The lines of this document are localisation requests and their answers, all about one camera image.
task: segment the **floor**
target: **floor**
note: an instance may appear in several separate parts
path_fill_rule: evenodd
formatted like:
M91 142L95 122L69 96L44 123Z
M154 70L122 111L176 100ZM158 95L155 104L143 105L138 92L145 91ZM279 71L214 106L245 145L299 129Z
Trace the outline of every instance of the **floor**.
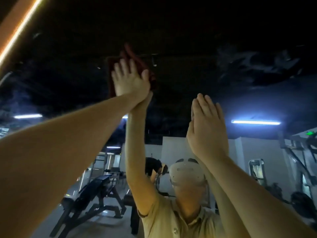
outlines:
M128 187L117 187L117 190L120 197L123 198L123 196L127 193ZM117 200L115 200L114 198L106 198L104 199L104 202L108 205L118 205ZM42 222L42 224L37 228L37 230L30 238L49 238L50 232L54 228L62 213L62 206L58 206L46 218L46 220ZM130 228L131 207L127 207L127 210L122 219L115 219L112 216L114 216L114 212L112 211L102 212L99 216L95 216L89 221L71 230L67 238L135 238L135 236L131 234Z

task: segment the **white vr headset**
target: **white vr headset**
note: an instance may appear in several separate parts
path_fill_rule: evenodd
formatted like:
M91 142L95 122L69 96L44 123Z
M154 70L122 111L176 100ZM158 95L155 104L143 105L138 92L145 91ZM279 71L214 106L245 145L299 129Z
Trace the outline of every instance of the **white vr headset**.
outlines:
M178 160L171 165L169 171L172 185L181 186L186 180L190 180L196 186L205 184L204 172L194 159L188 159L188 161L184 161L184 159Z

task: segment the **ceiling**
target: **ceiling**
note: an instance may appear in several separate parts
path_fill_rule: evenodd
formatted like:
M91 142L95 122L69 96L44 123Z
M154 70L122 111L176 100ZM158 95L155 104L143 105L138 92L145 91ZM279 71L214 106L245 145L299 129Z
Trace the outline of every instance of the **ceiling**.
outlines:
M0 21L13 3L0 8ZM18 129L32 123L11 119L15 114L52 118L107 99L105 58L129 42L146 55L158 81L146 122L148 144L185 136L199 92L223 106L229 138L275 139L279 130L316 127L310 7L306 0L45 0L7 66L12 73L0 89L0 125ZM232 119L282 124L236 125ZM123 143L124 132L122 121L109 144Z

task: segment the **person in black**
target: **person in black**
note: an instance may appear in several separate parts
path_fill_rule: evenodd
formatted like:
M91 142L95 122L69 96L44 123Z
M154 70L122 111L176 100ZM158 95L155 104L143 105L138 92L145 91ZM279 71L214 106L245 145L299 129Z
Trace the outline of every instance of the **person in black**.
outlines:
M164 175L167 173L167 171L167 165L162 164L160 160L154 159L152 157L145 158L145 174L150 178L153 184L155 182L155 177L157 174ZM130 221L130 226L132 228L131 234L137 235L139 230L140 217L138 215L138 210L135 205L132 206Z

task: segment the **shirt collar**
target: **shirt collar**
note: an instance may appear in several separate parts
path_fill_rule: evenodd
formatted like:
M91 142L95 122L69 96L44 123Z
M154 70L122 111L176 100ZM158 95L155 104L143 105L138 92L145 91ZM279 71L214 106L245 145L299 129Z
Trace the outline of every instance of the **shirt collar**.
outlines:
M181 217L181 214L180 214L180 210L179 210L179 207L178 205L176 204L176 200L171 200L171 203L172 203L172 209L174 212L176 212L180 217ZM199 214L198 216L196 217L196 219L194 219L191 223L189 223L188 225L192 225L192 224L195 224L197 221L199 220L203 220L203 217L204 217L204 214L205 214L205 209L201 206L200 207L200 211L199 211Z

